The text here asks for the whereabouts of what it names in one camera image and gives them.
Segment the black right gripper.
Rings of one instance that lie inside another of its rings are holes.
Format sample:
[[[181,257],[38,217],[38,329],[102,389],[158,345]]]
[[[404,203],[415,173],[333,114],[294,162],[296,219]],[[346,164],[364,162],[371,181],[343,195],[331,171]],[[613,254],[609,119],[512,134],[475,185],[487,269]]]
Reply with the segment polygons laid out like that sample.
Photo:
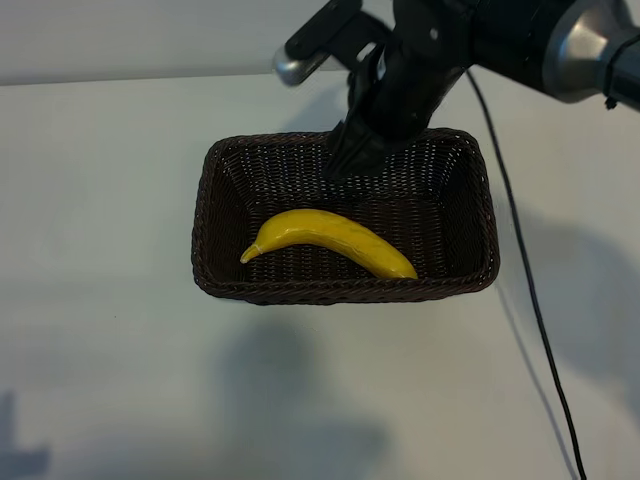
[[[474,1],[393,3],[392,39],[386,47],[377,44],[349,74],[346,120],[326,140],[327,180],[381,175],[387,158],[426,128],[471,65],[475,7]]]

